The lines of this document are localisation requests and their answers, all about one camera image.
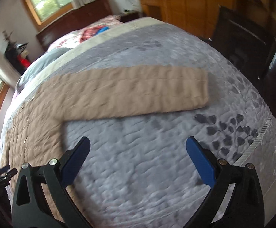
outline nightstand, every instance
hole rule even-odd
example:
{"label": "nightstand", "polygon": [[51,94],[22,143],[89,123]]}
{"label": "nightstand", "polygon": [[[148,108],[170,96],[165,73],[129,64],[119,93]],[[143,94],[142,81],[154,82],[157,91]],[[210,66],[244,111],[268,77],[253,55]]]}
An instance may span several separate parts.
{"label": "nightstand", "polygon": [[119,14],[119,16],[120,16],[120,21],[125,23],[129,21],[133,21],[135,19],[139,19],[139,12],[133,10],[133,11],[121,13]]}

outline gray quilted bedspread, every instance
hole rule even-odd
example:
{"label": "gray quilted bedspread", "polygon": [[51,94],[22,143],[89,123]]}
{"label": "gray quilted bedspread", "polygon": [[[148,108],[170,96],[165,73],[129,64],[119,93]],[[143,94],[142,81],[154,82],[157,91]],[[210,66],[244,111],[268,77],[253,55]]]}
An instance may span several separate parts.
{"label": "gray quilted bedspread", "polygon": [[95,227],[182,227],[209,190],[186,153],[191,135],[230,164],[255,164],[264,195],[276,178],[276,119],[241,72],[195,36],[169,24],[134,30],[82,53],[53,75],[138,64],[205,69],[209,105],[66,123],[65,150],[82,136],[91,141],[75,180],[90,222]]}

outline headboard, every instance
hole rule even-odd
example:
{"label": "headboard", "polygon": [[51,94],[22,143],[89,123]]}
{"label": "headboard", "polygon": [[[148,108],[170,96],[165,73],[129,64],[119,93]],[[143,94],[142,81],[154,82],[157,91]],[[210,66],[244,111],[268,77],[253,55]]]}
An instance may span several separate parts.
{"label": "headboard", "polygon": [[111,14],[108,0],[96,0],[64,14],[40,31],[37,34],[37,39],[46,51],[50,44],[65,34],[82,29]]}

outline silver bolt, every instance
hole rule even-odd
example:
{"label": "silver bolt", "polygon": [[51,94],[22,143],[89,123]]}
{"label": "silver bolt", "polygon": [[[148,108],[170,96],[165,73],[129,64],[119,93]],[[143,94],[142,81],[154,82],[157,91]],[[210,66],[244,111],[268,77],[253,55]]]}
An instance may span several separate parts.
{"label": "silver bolt", "polygon": [[50,164],[50,165],[55,165],[56,163],[58,163],[58,160],[57,160],[57,159],[51,159],[51,160],[49,161],[49,164]]}
{"label": "silver bolt", "polygon": [[24,164],[22,164],[22,168],[23,168],[23,169],[26,169],[28,166],[29,166],[29,164],[28,164],[28,163],[24,163]]}
{"label": "silver bolt", "polygon": [[219,160],[218,160],[218,163],[219,163],[220,165],[226,165],[226,164],[227,164],[227,161],[226,161],[225,159],[219,159]]}
{"label": "silver bolt", "polygon": [[254,169],[254,165],[253,165],[252,163],[248,163],[247,166],[248,166],[248,168],[251,169],[251,170]]}

